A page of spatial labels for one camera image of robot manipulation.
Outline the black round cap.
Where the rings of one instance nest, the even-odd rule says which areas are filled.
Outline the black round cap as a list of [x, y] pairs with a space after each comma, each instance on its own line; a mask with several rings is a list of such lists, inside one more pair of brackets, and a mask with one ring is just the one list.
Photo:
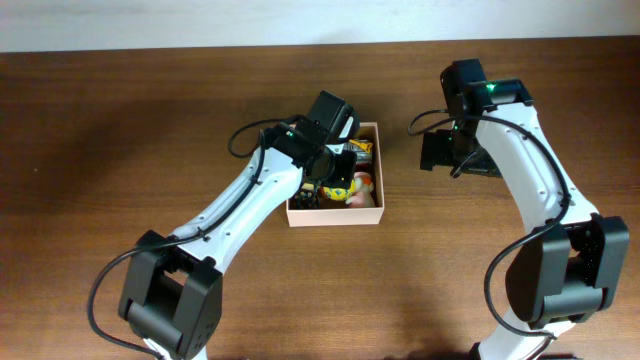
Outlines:
[[318, 192], [301, 189], [293, 198], [293, 208], [296, 210], [318, 209], [320, 200]]

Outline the red grey toy truck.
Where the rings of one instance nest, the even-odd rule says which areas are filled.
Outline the red grey toy truck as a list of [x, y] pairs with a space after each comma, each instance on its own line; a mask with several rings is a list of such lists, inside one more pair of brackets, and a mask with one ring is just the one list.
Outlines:
[[372, 164], [374, 156], [374, 143], [368, 139], [350, 139], [343, 144], [329, 145], [329, 149], [335, 154], [343, 154], [351, 151], [356, 154], [356, 164]]

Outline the pink cardboard box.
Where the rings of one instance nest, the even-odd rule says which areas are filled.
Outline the pink cardboard box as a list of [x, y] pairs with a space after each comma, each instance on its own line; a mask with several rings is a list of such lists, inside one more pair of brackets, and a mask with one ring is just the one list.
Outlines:
[[373, 185], [372, 198], [375, 207], [348, 208], [346, 205], [322, 205], [319, 209], [296, 210], [293, 198], [285, 202], [286, 215], [290, 227], [309, 226], [352, 226], [376, 225], [380, 223], [385, 210], [384, 181], [382, 174], [379, 127], [376, 122], [363, 122], [358, 137], [371, 140], [373, 149]]

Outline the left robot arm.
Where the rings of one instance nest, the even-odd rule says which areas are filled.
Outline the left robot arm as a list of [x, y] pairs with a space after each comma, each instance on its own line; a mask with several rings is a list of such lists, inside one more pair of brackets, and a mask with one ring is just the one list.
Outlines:
[[219, 324], [223, 276], [261, 223], [304, 183], [346, 188], [359, 130], [354, 108], [321, 92], [305, 115], [262, 122], [240, 175], [203, 211], [164, 237], [152, 230], [131, 256], [118, 314], [156, 359], [201, 359]]

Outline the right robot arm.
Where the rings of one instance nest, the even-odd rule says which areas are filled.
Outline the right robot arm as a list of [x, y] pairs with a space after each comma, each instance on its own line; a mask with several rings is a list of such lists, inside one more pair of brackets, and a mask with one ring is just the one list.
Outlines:
[[521, 80], [490, 81], [479, 60], [466, 59], [445, 68], [440, 83], [444, 118], [419, 132], [421, 169], [502, 178], [525, 228], [485, 272], [484, 298], [491, 305], [494, 272], [515, 256], [505, 275], [507, 312], [490, 311], [498, 325], [469, 356], [542, 359], [561, 334], [612, 305], [628, 227], [619, 216], [600, 215], [571, 181]]

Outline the yellow ball blue letters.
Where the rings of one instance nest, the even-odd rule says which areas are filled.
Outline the yellow ball blue letters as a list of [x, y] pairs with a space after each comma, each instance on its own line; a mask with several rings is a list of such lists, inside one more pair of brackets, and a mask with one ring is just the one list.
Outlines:
[[326, 198], [326, 199], [332, 200], [332, 201], [345, 202], [354, 193], [355, 193], [355, 186], [354, 185], [351, 185], [347, 189], [344, 189], [344, 188], [330, 188], [330, 187], [323, 187], [322, 188], [323, 197]]

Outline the white pink toy duck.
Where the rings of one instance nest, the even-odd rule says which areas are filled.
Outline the white pink toy duck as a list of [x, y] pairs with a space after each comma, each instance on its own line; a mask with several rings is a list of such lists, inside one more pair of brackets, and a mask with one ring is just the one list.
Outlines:
[[345, 201], [349, 208], [373, 208], [376, 206], [372, 197], [374, 182], [367, 172], [356, 172], [354, 174], [355, 190]]

